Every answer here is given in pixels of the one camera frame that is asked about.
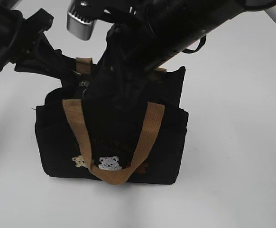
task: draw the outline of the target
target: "white table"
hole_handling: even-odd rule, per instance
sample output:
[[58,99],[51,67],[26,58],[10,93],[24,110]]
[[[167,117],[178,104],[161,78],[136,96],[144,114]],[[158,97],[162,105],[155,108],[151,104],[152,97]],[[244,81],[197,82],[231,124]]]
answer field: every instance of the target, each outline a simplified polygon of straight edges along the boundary
[[[18,9],[53,14],[46,35],[54,48],[97,62],[110,25],[77,40],[65,29],[69,2]],[[44,174],[32,108],[60,84],[8,65],[0,74],[0,228],[276,228],[276,24],[264,12],[238,16],[199,53],[164,67],[180,66],[190,69],[181,102],[190,119],[178,181],[115,187]]]

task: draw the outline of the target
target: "tan handle strap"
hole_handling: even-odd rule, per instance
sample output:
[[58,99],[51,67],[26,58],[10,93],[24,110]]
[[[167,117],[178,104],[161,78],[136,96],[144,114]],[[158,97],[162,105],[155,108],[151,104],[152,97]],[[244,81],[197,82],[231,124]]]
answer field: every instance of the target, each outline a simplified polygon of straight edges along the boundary
[[84,121],[81,100],[63,100],[63,108],[89,171],[101,180],[113,185],[120,185],[126,182],[148,157],[158,137],[165,111],[165,107],[161,104],[148,103],[131,166],[119,171],[106,171],[99,169],[92,163],[91,141]]
[[77,72],[80,74],[92,74],[92,58],[76,58]]

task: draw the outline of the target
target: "black strap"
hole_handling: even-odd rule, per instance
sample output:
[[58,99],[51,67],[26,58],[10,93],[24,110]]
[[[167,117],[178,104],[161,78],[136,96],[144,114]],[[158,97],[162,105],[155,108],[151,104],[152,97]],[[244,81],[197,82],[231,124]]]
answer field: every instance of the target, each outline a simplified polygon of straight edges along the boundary
[[199,51],[205,45],[205,41],[206,41],[206,36],[204,36],[200,39],[200,43],[199,43],[198,47],[196,48],[196,50],[185,49],[182,52],[187,53],[187,54],[195,53],[195,52]]

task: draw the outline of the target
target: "white bear embroidery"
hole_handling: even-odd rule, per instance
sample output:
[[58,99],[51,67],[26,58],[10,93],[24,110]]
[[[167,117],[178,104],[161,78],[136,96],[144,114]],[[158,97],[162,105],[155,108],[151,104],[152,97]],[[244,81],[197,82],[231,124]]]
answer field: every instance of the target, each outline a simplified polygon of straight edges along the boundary
[[119,166],[119,157],[100,157],[99,161],[101,164],[99,164],[99,169],[101,170],[109,170],[109,171],[116,171],[116,170],[122,170],[122,167]]

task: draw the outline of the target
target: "silver metal part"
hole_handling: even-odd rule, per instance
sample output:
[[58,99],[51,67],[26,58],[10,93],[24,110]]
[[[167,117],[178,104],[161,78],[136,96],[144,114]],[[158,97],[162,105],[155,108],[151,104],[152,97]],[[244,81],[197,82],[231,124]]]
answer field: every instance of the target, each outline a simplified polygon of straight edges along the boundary
[[75,11],[74,1],[72,1],[67,13],[67,30],[81,40],[89,40],[92,36],[96,21],[88,20]]

